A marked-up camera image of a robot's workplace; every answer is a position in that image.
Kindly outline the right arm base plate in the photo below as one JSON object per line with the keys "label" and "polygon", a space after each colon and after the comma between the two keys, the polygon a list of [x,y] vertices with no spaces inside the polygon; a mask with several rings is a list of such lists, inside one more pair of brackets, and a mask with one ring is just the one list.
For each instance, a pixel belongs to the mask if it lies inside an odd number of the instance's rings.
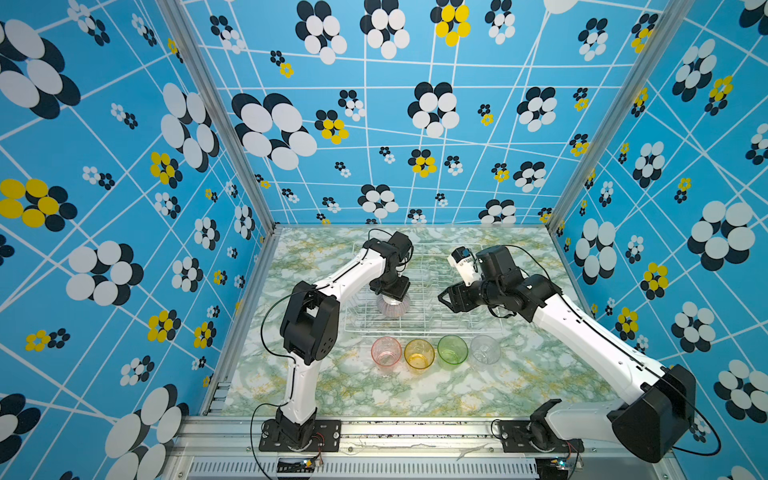
{"label": "right arm base plate", "polygon": [[505,453],[576,454],[584,452],[581,439],[563,440],[545,424],[530,419],[495,419],[492,421],[491,432],[501,442]]}

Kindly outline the clear glass cup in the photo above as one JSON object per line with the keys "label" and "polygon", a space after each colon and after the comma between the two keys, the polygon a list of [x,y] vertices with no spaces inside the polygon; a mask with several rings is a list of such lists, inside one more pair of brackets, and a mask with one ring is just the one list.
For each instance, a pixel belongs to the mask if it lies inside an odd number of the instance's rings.
{"label": "clear glass cup", "polygon": [[494,365],[501,358],[500,344],[489,335],[477,335],[470,342],[470,357],[479,365]]}

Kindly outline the pink glass cup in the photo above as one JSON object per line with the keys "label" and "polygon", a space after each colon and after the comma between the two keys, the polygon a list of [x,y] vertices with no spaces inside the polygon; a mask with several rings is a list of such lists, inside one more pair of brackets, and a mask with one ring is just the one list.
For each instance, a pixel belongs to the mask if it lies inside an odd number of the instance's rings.
{"label": "pink glass cup", "polygon": [[371,358],[381,369],[389,369],[397,365],[402,357],[400,342],[391,336],[376,339],[371,346]]}

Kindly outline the green glass cup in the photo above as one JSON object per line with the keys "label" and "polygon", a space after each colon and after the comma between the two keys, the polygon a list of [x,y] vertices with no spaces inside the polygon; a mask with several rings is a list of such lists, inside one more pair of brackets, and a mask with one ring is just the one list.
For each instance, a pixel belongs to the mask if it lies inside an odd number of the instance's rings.
{"label": "green glass cup", "polygon": [[442,366],[454,369],[467,360],[469,347],[460,336],[445,335],[438,341],[437,354]]}

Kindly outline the yellow glass cup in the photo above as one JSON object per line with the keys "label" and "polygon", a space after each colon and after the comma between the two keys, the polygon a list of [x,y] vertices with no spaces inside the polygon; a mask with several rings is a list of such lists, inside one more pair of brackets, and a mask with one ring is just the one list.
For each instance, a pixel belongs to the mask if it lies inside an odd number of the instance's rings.
{"label": "yellow glass cup", "polygon": [[403,354],[407,365],[416,371],[427,370],[435,361],[435,349],[425,339],[409,341],[405,346]]}

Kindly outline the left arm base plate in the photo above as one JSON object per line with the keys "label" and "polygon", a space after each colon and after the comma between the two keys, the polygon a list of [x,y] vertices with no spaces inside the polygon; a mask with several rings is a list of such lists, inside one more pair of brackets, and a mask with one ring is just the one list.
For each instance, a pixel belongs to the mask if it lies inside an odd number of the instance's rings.
{"label": "left arm base plate", "polygon": [[308,427],[281,425],[275,419],[262,424],[257,445],[259,452],[338,452],[341,438],[340,420],[315,420]]}

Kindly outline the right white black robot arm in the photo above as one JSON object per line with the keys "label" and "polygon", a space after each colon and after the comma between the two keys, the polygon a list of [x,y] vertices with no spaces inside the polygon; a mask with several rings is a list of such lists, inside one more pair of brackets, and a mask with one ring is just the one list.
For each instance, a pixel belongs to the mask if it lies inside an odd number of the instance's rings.
{"label": "right white black robot arm", "polygon": [[529,418],[538,450],[561,441],[597,440],[622,445],[635,457],[659,462],[695,418],[696,379],[685,367],[666,367],[630,348],[589,317],[548,276],[526,276],[505,245],[473,254],[460,246],[447,258],[460,282],[439,301],[454,313],[478,307],[519,317],[543,329],[593,368],[613,389],[615,402],[569,403],[551,399]]}

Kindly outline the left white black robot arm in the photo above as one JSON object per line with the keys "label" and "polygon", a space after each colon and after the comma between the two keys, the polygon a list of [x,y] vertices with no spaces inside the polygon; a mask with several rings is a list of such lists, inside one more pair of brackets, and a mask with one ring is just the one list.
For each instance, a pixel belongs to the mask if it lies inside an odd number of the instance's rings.
{"label": "left white black robot arm", "polygon": [[402,270],[413,255],[410,238],[395,232],[367,239],[352,260],[315,282],[298,282],[280,325],[285,357],[291,360],[285,400],[276,408],[279,438],[293,447],[306,446],[317,416],[316,387],[321,362],[335,347],[342,307],[368,289],[386,318],[408,309],[410,280]]}

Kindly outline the white wire dish rack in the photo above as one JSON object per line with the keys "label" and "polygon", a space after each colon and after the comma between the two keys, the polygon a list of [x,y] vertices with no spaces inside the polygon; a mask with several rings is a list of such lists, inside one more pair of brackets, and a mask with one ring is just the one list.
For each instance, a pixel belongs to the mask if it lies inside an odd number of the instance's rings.
{"label": "white wire dish rack", "polygon": [[340,325],[346,334],[361,337],[429,337],[455,334],[473,337],[478,334],[500,334],[502,321],[484,307],[455,314],[438,300],[448,286],[460,276],[448,263],[454,247],[448,243],[420,244],[405,269],[410,279],[410,303],[403,315],[387,318],[377,307],[376,296],[366,288],[342,308]]}

